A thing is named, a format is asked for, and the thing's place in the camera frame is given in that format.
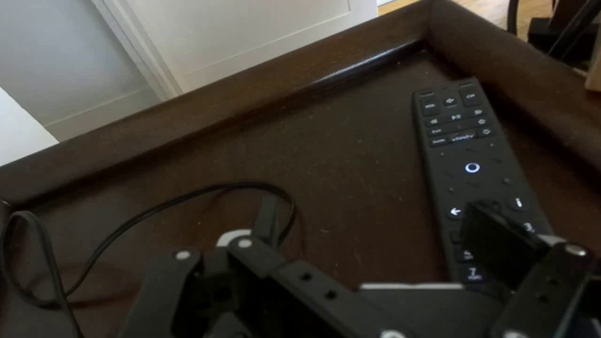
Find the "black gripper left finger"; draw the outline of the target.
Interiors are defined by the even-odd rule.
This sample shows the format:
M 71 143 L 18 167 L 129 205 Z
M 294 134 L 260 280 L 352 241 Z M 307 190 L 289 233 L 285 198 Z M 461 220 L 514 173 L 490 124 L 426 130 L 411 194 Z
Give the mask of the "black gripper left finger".
M 155 261 L 118 338 L 375 338 L 375 308 L 305 261 L 240 235 Z

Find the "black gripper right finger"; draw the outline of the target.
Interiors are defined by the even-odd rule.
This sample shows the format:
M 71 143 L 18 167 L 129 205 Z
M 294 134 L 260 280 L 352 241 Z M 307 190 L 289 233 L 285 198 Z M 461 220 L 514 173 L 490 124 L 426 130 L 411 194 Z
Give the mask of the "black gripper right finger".
M 471 201 L 459 228 L 480 269 L 510 291 L 491 338 L 601 338 L 598 256 L 527 231 L 490 199 Z

